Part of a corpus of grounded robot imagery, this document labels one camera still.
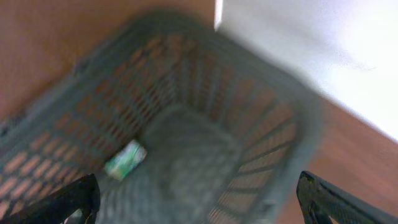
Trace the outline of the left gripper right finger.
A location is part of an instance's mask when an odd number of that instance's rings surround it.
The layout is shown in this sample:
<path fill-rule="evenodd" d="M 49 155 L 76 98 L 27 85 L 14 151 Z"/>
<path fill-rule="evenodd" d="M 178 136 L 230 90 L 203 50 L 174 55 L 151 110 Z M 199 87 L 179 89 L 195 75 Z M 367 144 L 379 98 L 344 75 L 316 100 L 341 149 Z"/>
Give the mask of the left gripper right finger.
<path fill-rule="evenodd" d="M 373 207 L 309 171 L 301 172 L 296 194 L 305 224 L 397 223 L 397 217 Z"/>

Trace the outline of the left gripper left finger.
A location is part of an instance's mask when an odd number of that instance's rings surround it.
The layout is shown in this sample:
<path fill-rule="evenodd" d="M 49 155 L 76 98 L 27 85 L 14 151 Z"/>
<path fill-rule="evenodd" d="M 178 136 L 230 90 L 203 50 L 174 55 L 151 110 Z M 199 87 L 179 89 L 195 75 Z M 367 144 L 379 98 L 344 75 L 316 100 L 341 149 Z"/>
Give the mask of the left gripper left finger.
<path fill-rule="evenodd" d="M 1 223 L 95 224 L 100 205 L 101 194 L 97 178 L 94 174 L 88 174 L 3 218 Z"/>

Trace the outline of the green white tissue pack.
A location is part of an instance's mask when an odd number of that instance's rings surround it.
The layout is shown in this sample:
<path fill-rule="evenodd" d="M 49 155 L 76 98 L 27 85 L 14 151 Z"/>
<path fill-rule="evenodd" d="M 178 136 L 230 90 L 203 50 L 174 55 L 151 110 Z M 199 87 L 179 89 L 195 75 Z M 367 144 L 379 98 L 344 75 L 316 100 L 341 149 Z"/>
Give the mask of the green white tissue pack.
<path fill-rule="evenodd" d="M 136 140 L 132 140 L 104 165 L 104 171 L 116 180 L 123 180 L 146 155 L 145 148 Z"/>

